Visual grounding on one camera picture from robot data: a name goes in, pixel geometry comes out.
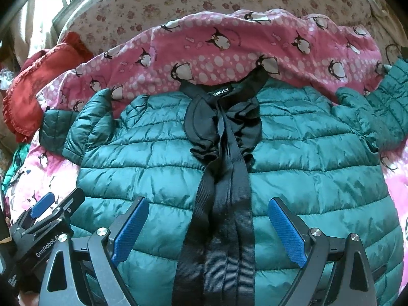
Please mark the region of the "teal quilted puffer jacket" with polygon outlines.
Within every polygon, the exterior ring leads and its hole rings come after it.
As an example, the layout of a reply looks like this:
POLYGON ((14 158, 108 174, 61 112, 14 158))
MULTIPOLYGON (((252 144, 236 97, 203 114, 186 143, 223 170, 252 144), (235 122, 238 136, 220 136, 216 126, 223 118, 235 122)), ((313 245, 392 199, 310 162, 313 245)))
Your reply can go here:
POLYGON ((276 305, 297 268, 267 216, 281 198, 329 236, 358 234, 376 273, 375 305, 398 297, 403 234, 381 153, 407 138, 407 60, 372 93, 330 100, 256 67, 214 88, 113 94, 80 112, 46 111, 40 144, 78 165, 77 236, 113 222, 137 197, 149 215, 120 273, 139 305, 276 305))

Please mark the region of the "green patterned cloth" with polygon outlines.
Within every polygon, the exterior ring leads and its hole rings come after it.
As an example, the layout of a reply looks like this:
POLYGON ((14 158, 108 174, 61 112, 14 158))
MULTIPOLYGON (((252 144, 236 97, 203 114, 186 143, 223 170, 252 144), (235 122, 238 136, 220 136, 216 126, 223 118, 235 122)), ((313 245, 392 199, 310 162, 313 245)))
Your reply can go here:
POLYGON ((11 163, 4 173, 3 180, 1 183, 1 191, 5 194, 9 189, 13 181, 16 179, 16 174, 18 170, 23 166, 23 163, 28 155, 30 145, 29 144, 19 144, 17 150, 12 156, 11 163))

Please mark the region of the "red ruffled pillow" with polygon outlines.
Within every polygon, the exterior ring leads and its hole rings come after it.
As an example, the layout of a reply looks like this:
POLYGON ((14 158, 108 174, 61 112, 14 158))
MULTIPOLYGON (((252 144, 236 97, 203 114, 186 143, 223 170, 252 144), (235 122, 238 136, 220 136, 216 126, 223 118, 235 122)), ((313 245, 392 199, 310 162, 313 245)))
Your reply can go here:
POLYGON ((62 73, 92 57, 80 36, 67 32, 60 44, 35 53, 24 63, 5 92, 2 108, 5 125, 18 143, 29 142, 40 127, 43 113, 36 94, 62 73))

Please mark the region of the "beige curtain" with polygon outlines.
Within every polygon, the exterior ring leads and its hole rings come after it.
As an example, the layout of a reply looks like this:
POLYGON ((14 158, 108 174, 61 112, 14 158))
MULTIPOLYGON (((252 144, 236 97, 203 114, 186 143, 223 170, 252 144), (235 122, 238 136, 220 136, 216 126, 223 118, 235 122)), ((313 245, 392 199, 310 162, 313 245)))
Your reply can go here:
POLYGON ((63 8, 61 0, 28 0, 10 25, 13 52, 20 67, 40 50, 56 45, 54 17, 63 8))

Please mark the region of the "pink penguin print blanket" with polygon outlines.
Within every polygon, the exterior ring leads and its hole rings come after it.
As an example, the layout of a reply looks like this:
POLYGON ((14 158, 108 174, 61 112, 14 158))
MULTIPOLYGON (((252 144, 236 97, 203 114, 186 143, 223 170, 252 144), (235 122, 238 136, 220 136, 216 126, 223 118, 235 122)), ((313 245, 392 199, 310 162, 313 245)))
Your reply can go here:
MULTIPOLYGON (((334 100, 342 87, 372 93, 385 78, 382 65, 373 37, 362 26, 342 27, 324 16, 299 18, 283 10, 200 12, 146 30, 62 73, 37 97, 42 108, 80 112, 97 92, 109 89, 118 117, 138 96, 176 92, 183 81, 214 88, 242 80, 260 66, 273 79, 313 87, 334 100)), ((381 153, 381 167, 400 223, 396 189, 386 180, 397 170, 391 152, 381 153)), ((61 202, 77 186, 79 169, 34 138, 6 191, 9 221, 48 192, 61 202)))

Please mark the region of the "floral beige bed sheet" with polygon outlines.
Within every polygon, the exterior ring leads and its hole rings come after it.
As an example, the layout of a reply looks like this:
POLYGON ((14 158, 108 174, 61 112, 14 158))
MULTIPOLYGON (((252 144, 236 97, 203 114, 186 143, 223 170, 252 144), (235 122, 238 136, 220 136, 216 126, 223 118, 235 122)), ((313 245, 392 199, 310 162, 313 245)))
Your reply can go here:
POLYGON ((364 26, 382 57, 393 62, 407 45, 407 22, 385 0, 85 0, 61 21, 61 34, 76 32, 93 53, 126 42, 139 32, 200 11, 229 14, 238 10, 282 8, 301 17, 328 16, 343 26, 364 26))

